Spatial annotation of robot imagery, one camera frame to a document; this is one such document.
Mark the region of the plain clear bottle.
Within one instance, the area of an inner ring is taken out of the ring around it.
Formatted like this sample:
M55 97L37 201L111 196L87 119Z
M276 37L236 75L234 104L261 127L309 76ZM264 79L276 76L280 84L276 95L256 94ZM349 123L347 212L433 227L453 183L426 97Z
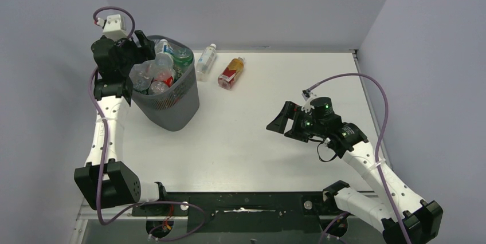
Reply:
M145 62L134 65L130 71L130 79L133 83L134 91L140 93L146 92L153 80L150 72L150 64Z

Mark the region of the pink blue label bottle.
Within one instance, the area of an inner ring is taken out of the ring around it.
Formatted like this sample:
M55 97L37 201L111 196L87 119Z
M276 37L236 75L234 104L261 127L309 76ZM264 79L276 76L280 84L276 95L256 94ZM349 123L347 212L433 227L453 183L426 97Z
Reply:
M151 74L156 77L163 70L174 67L174 49L166 39L161 39L154 49L156 57L151 65Z

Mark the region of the green tinted bottle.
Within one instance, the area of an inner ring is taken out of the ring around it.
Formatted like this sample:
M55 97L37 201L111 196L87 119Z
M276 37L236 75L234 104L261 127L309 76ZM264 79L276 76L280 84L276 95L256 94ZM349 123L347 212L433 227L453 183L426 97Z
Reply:
M174 50L174 69L178 77L181 77L193 62L193 53L189 48Z

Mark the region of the red yellow label bottle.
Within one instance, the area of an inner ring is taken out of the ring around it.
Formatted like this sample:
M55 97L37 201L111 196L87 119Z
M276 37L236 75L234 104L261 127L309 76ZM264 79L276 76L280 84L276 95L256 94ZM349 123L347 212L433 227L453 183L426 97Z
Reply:
M228 63L224 71L219 75L217 81L218 85L224 89L230 90L237 82L239 76L244 70L245 58L237 57Z

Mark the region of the grey ribbed waste bin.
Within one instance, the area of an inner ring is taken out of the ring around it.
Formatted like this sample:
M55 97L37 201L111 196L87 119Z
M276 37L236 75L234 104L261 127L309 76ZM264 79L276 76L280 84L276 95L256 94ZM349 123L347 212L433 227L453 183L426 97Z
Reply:
M160 35L149 36L149 39L154 41L155 44L161 39L166 39L174 50L188 48L178 41ZM146 62L150 64L151 71L151 65L154 60ZM169 131L182 129L192 119L199 108L194 53L192 64L181 77L178 77L178 75L175 76L174 84L167 91L159 95L149 95L148 90L143 93L134 91L132 99L147 118L156 125Z

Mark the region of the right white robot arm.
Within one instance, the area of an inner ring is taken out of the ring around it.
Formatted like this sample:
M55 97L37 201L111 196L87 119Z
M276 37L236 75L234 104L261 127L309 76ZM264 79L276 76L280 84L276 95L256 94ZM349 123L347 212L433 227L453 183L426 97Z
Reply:
M305 143L324 143L380 199L373 200L339 180L323 189L322 205L327 212L344 211L358 217L378 230L386 243L428 243L438 235L442 207L408 187L374 152L367 136L334 112L329 97L309 99L303 106L286 101L266 129Z

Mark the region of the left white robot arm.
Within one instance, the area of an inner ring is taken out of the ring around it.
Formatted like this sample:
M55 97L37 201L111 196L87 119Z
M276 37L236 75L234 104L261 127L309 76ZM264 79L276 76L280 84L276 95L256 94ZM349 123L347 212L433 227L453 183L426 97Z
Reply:
M91 45L97 65L89 81L96 109L95 131L85 164L75 169L74 180L93 210L161 200L160 182L143 183L122 161L125 120L132 103L134 65L155 58L154 41L141 30L137 38L114 41L102 36Z

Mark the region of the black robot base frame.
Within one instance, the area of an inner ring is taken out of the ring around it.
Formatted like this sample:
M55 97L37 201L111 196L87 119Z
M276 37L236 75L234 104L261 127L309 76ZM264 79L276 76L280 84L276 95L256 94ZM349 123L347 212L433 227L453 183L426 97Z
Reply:
M133 209L132 215L155 219L171 212L173 218L188 221L188 230L196 228L205 218L200 233L319 233L341 213L323 200L320 191L169 192L166 200L187 202L199 209L149 205Z

